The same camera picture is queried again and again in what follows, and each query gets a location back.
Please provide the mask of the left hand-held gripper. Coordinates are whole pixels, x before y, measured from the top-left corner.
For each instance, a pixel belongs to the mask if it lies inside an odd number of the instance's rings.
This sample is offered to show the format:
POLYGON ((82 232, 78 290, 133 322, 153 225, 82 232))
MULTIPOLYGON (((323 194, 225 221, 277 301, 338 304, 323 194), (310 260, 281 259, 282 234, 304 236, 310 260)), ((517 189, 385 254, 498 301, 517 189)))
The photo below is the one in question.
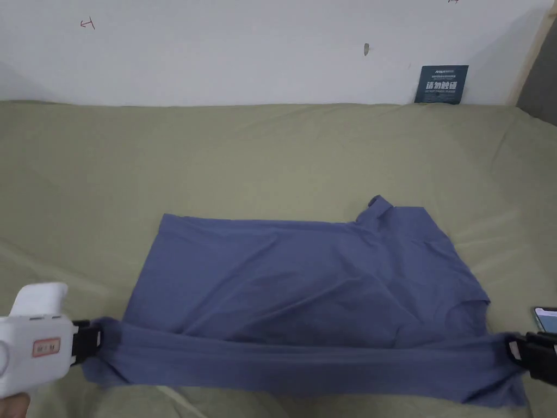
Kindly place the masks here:
POLYGON ((26 285, 1 317, 2 387, 40 387, 98 355, 103 329, 63 315, 67 291, 62 282, 26 285))

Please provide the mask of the person's left hand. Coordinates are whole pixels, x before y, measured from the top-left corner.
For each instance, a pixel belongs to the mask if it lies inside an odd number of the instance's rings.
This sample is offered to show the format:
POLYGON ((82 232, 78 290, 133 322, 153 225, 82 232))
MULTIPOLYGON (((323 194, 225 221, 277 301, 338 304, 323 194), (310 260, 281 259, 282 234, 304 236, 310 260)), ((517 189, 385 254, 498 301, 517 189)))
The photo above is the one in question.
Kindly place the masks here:
POLYGON ((1 417, 27 417, 30 405, 28 393, 35 382, 8 381, 1 379, 1 417))

